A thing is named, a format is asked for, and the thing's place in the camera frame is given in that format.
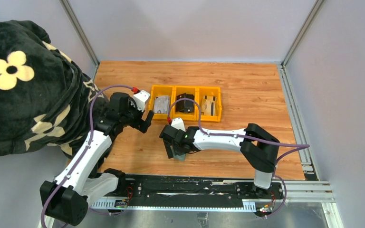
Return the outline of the beige cards in right bin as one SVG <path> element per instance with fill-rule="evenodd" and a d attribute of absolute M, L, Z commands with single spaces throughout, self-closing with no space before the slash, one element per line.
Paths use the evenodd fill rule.
<path fill-rule="evenodd" d="M 203 115 L 215 116 L 216 115 L 217 97 L 204 96 L 201 101 L 201 113 Z"/>

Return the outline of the yellow bin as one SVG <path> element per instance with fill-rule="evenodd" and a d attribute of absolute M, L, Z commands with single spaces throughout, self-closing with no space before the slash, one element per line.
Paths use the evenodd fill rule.
<path fill-rule="evenodd" d="M 220 122 L 222 113 L 221 89 L 212 86 L 199 86 L 198 89 L 201 121 Z"/>
<path fill-rule="evenodd" d="M 154 120 L 167 119 L 172 94 L 172 85 L 152 85 L 149 108 L 154 112 Z"/>
<path fill-rule="evenodd" d="M 196 88 L 193 86 L 176 86 L 174 95 L 173 95 L 173 102 L 182 99 L 188 98 L 189 100 L 181 100 L 176 102 L 176 104 L 172 108 L 172 118 L 180 117 L 185 121 L 195 121 L 198 108 L 194 104 L 194 101 L 197 101 L 197 91 Z"/>

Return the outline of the black card holder in bin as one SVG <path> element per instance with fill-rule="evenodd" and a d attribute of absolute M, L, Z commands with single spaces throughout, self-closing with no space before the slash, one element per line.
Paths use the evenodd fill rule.
<path fill-rule="evenodd" d="M 194 100 L 194 95 L 188 94 L 188 93 L 183 93 L 183 94 L 179 94 L 176 96 L 176 100 L 179 100 L 182 98 Z M 193 103 L 193 101 L 189 101 L 189 100 L 178 101 L 178 102 L 176 102 L 176 105 L 175 105 L 175 111 L 180 112 L 180 113 L 185 113 L 185 114 L 193 113 L 194 112 L 194 103 Z"/>

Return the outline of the right aluminium frame post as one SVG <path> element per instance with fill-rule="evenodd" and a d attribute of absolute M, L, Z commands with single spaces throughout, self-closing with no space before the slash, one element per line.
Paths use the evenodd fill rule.
<path fill-rule="evenodd" d="M 299 32 L 297 33 L 294 41 L 292 42 L 288 52 L 286 53 L 284 59 L 281 62 L 281 66 L 284 68 L 288 65 L 290 60 L 292 59 L 295 51 L 297 50 L 298 46 L 300 45 L 303 37 L 306 35 L 307 31 L 309 30 L 310 26 L 312 25 L 314 19 L 318 15 L 319 11 L 325 4 L 325 0 L 316 0 L 314 5 L 312 6 L 310 12 L 308 13 L 305 21 L 303 22 Z"/>

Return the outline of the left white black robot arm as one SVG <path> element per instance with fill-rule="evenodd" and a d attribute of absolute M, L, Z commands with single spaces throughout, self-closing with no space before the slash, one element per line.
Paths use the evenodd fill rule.
<path fill-rule="evenodd" d="M 154 112 L 149 111 L 145 120 L 142 116 L 149 100 L 150 94 L 145 90 L 133 96 L 120 92 L 111 95 L 106 111 L 90 119 L 90 132 L 76 156 L 52 182 L 45 181 L 41 185 L 41 220 L 49 216 L 76 226 L 90 206 L 103 196 L 127 191 L 124 172 L 107 169 L 99 173 L 98 168 L 125 127 L 147 132 Z"/>

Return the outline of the silver cards in left bin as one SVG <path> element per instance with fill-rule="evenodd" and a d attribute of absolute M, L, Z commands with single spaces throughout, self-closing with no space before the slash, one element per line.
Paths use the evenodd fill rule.
<path fill-rule="evenodd" d="M 170 107 L 170 96 L 160 95 L 154 99 L 154 112 L 156 114 L 167 114 Z"/>

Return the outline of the green card holder wallet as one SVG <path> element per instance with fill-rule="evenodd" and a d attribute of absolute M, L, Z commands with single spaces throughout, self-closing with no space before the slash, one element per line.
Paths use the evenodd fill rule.
<path fill-rule="evenodd" d="M 184 161 L 186 158 L 186 153 L 179 152 L 177 149 L 172 148 L 172 155 L 174 159 L 177 159 L 179 161 Z"/>

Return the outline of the middle yellow bin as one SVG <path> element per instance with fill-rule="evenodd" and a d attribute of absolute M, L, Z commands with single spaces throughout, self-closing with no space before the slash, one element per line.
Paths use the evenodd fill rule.
<path fill-rule="evenodd" d="M 185 121 L 195 121 L 198 108 L 194 104 L 194 101 L 197 101 L 197 91 L 196 88 L 193 86 L 176 86 L 174 95 L 173 95 L 173 102 L 182 99 L 188 98 L 189 100 L 181 100 L 176 102 L 176 104 L 172 108 L 172 118 L 180 117 Z"/>

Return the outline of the black floral blanket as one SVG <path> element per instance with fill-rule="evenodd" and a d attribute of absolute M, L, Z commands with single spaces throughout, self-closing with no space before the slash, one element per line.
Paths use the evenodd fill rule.
<path fill-rule="evenodd" d="M 48 33 L 29 20 L 0 22 L 0 157 L 57 146 L 75 156 L 108 98 Z"/>

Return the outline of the aluminium frame post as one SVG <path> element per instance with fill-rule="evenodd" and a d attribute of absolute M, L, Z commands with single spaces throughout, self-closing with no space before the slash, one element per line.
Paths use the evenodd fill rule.
<path fill-rule="evenodd" d="M 312 6 L 310 12 L 308 13 L 305 21 L 303 22 L 299 32 L 297 33 L 294 41 L 292 42 L 288 52 L 286 53 L 284 59 L 281 62 L 281 66 L 284 68 L 288 65 L 290 60 L 292 59 L 295 51 L 297 50 L 298 46 L 300 45 L 303 37 L 306 35 L 307 31 L 309 30 L 310 26 L 312 25 L 314 19 L 318 15 L 319 11 L 325 4 L 325 0 L 316 0 L 314 5 Z"/>
<path fill-rule="evenodd" d="M 100 61 L 98 60 L 93 47 L 91 46 L 71 4 L 68 0 L 59 0 L 62 8 L 64 9 L 70 23 L 72 24 L 75 32 L 77 33 L 79 39 L 81 40 L 82 45 L 84 46 L 87 54 L 89 55 L 90 59 L 92 60 L 93 64 L 95 65 L 96 69 L 98 69 Z"/>

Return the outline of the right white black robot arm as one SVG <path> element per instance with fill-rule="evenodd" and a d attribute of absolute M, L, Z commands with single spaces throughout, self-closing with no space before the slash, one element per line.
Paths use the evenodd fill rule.
<path fill-rule="evenodd" d="M 279 140 L 255 123 L 246 128 L 222 131 L 191 126 L 186 130 L 166 125 L 159 135 L 163 140 L 168 158 L 185 156 L 204 150 L 240 152 L 255 169 L 252 185 L 242 193 L 256 198 L 271 194 L 271 181 L 277 163 Z"/>

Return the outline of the right yellow bin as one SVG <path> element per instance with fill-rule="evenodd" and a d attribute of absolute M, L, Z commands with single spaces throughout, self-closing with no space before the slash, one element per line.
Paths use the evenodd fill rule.
<path fill-rule="evenodd" d="M 220 122 L 222 113 L 221 89 L 212 86 L 199 86 L 198 89 L 201 121 Z"/>

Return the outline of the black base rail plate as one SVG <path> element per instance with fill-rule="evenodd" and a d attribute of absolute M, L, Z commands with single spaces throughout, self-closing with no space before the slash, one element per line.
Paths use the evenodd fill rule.
<path fill-rule="evenodd" d="M 123 191 L 107 193 L 95 208 L 271 211 L 286 190 L 279 182 L 267 189 L 252 179 L 221 179 L 186 176 L 126 176 Z"/>

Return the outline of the left aluminium frame post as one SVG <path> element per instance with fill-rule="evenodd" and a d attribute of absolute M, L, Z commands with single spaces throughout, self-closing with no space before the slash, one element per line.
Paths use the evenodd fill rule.
<path fill-rule="evenodd" d="M 98 69 L 100 61 L 98 60 L 93 47 L 91 46 L 71 4 L 68 0 L 59 0 L 62 8 L 64 9 L 70 23 L 72 24 L 75 32 L 77 33 L 79 39 L 81 40 L 82 45 L 84 46 L 87 54 L 89 55 L 90 59 L 92 60 L 93 64 L 95 65 L 96 69 Z"/>

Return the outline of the left yellow bin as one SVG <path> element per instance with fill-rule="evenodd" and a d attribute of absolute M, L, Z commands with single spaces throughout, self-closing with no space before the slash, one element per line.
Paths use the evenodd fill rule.
<path fill-rule="evenodd" d="M 167 119 L 172 94 L 172 85 L 152 85 L 149 108 L 154 112 L 154 120 Z"/>

